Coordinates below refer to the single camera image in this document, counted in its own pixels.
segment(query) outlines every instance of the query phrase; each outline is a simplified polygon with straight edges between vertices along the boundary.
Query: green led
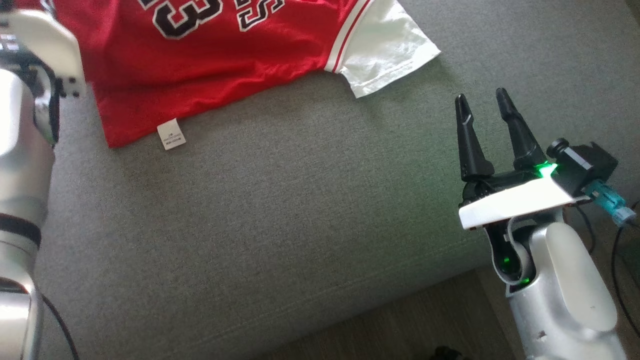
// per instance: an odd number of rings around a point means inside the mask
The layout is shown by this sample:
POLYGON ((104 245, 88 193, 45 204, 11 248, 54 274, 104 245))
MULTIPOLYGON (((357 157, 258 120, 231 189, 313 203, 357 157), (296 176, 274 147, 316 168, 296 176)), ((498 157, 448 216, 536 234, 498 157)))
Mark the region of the green led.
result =
POLYGON ((557 167, 558 164, 545 161, 544 164, 536 165, 536 170, 540 173, 541 177, 551 177, 551 174, 553 174, 557 167))

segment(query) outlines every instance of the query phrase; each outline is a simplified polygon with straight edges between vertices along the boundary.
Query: gray fabric surface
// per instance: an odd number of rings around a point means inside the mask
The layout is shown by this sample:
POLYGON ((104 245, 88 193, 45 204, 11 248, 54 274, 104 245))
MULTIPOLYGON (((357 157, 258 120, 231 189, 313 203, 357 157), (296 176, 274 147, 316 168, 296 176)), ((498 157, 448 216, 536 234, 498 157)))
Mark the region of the gray fabric surface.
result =
MULTIPOLYGON (((597 140, 640 195, 640 28, 623 0, 404 0, 443 51, 354 100, 312 74, 109 150, 65 101, 37 276, 85 359, 246 359, 489 260, 459 229, 454 96, 512 161, 494 91, 543 146, 597 140)), ((68 359, 45 327, 43 359, 68 359)))

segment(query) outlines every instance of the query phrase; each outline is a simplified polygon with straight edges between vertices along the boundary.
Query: teal connector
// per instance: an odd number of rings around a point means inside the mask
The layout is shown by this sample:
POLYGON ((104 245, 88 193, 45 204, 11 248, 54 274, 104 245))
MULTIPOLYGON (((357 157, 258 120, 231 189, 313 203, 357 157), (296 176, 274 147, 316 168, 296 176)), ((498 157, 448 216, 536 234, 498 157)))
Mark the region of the teal connector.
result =
POLYGON ((627 202, 625 202, 625 199, 622 199, 616 190, 613 190, 600 180, 594 180, 588 184, 584 193, 591 197, 593 202, 605 209, 618 227, 624 226, 625 223, 636 217, 636 213, 626 207, 627 202))

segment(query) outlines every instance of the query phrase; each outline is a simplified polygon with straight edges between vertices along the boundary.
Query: red jersey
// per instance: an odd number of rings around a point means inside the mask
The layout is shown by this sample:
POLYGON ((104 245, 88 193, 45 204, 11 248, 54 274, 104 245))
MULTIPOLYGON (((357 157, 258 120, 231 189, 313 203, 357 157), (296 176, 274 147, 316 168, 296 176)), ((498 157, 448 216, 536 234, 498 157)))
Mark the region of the red jersey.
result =
POLYGON ((55 4, 78 39, 110 147, 314 70, 341 73, 367 95, 440 52, 396 0, 55 4))

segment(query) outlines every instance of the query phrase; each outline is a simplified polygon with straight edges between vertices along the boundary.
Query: jersey sleeve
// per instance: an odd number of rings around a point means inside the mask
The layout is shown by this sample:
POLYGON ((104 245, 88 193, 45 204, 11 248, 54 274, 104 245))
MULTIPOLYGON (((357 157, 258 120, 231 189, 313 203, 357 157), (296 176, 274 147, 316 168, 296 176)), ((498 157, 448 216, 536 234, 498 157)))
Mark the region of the jersey sleeve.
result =
POLYGON ((325 70, 342 74, 356 97, 376 92, 440 54, 396 0, 358 0, 325 70))

